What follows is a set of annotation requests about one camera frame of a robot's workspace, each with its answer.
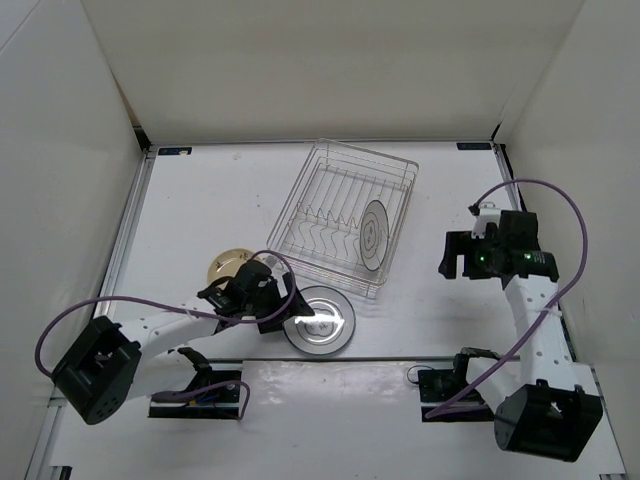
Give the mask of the wire dish rack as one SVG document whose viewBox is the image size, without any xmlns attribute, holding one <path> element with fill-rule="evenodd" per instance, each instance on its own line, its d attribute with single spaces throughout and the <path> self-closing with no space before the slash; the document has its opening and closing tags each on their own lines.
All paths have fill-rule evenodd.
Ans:
<svg viewBox="0 0 640 480">
<path fill-rule="evenodd" d="M 373 298 L 391 270 L 419 173 L 416 162 L 329 139 L 316 141 L 269 234 L 267 247 L 297 274 Z M 380 200 L 390 243 L 382 267 L 360 258 L 359 228 L 369 202 Z"/>
</svg>

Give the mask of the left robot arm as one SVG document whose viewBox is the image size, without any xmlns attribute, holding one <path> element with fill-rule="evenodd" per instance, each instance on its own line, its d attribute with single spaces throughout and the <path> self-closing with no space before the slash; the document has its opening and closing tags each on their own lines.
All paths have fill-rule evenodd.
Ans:
<svg viewBox="0 0 640 480">
<path fill-rule="evenodd" d="M 292 272 L 276 279 L 255 259 L 234 275 L 214 280 L 193 301 L 159 310 L 122 323 L 107 316 L 90 320 L 54 368 L 54 385 L 86 424 L 107 420 L 136 397 L 195 404 L 218 397 L 230 386 L 243 387 L 239 379 L 217 377 L 190 341 L 242 323 L 267 334 L 282 330 L 290 319 L 314 314 Z"/>
</svg>

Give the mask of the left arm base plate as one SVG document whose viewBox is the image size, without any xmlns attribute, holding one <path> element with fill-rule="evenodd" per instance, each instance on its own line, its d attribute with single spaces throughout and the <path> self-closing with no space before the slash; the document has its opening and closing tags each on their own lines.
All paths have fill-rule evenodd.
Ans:
<svg viewBox="0 0 640 480">
<path fill-rule="evenodd" d="M 209 384 L 240 381 L 242 364 L 214 363 L 208 369 L 201 369 L 180 393 L 197 390 Z M 240 413 L 241 396 L 244 388 L 238 384 L 225 385 L 200 394 L 194 400 L 178 403 L 149 403 L 148 417 L 151 419 L 177 420 L 235 420 Z"/>
</svg>

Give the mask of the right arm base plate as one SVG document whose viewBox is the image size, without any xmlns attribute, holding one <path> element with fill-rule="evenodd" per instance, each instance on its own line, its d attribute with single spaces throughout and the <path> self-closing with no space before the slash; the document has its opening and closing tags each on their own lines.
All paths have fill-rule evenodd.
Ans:
<svg viewBox="0 0 640 480">
<path fill-rule="evenodd" d="M 406 380 L 418 388 L 420 401 L 423 404 L 431 404 L 431 407 L 422 408 L 423 422 L 492 422 L 494 420 L 492 411 L 476 390 L 468 393 L 454 406 L 454 409 L 467 408 L 467 411 L 444 414 L 430 419 L 425 417 L 436 405 L 448 400 L 467 386 L 466 372 L 471 358 L 497 361 L 500 355 L 491 350 L 465 347 L 454 356 L 452 366 L 449 368 L 417 364 L 406 371 Z"/>
</svg>

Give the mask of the cream floral plate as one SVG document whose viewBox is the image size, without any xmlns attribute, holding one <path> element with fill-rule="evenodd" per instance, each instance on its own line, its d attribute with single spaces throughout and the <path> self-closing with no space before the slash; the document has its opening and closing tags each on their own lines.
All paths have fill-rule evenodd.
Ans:
<svg viewBox="0 0 640 480">
<path fill-rule="evenodd" d="M 234 248 L 220 253 L 210 264 L 206 282 L 208 285 L 219 279 L 233 278 L 239 268 L 254 252 L 245 248 Z"/>
</svg>

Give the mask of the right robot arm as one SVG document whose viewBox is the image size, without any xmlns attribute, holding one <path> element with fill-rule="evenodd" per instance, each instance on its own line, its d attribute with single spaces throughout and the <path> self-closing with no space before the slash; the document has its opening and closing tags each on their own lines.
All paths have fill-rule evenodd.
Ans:
<svg viewBox="0 0 640 480">
<path fill-rule="evenodd" d="M 438 271 L 446 279 L 500 280 L 521 344 L 519 373 L 506 370 L 506 355 L 464 348 L 454 358 L 450 390 L 456 400 L 479 394 L 501 450 L 575 462 L 603 407 L 580 384 L 564 345 L 555 258 L 538 245 L 535 214 L 490 203 L 471 213 L 471 230 L 447 233 Z"/>
</svg>

